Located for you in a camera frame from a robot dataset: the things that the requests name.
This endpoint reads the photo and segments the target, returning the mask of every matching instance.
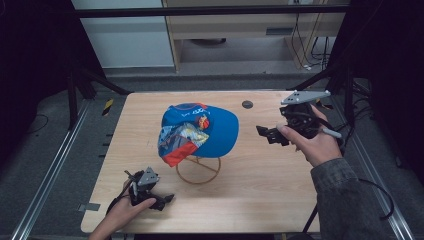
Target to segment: blue cap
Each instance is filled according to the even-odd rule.
[[[162,118],[159,156],[171,167],[189,155],[222,157],[233,148],[238,131],[237,116],[225,109],[201,103],[170,106]]]

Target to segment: blue cap brim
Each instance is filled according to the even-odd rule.
[[[234,147],[239,132],[237,116],[222,108],[207,108],[214,116],[213,133],[192,155],[204,158],[222,157]]]

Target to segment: wooden table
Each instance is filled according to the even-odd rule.
[[[128,170],[135,173],[151,166],[160,181],[153,192],[175,194],[163,211],[146,210],[123,231],[129,233],[282,233],[301,232],[315,204],[311,165],[294,146],[268,144],[256,125],[274,128],[285,122],[280,101],[285,91],[213,91],[133,93],[121,117],[90,203],[81,224],[91,232],[103,219],[113,198],[122,190]],[[253,102],[246,109],[242,102]],[[202,102],[237,115],[240,129],[230,153],[221,158],[218,176],[206,184],[189,184],[157,153],[162,115],[170,105]],[[318,218],[310,227],[319,231]]]

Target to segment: dark sleeve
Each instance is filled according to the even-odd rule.
[[[344,158],[311,170],[323,239],[387,239],[379,212]]]

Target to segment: person's right hand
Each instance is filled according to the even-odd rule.
[[[317,117],[327,121],[327,117],[313,105],[312,110]],[[292,144],[295,144],[297,149],[302,151],[306,160],[308,160],[313,167],[326,161],[342,157],[336,139],[322,131],[319,131],[314,138],[307,139],[290,127],[285,126],[283,123],[278,123],[277,129]]]

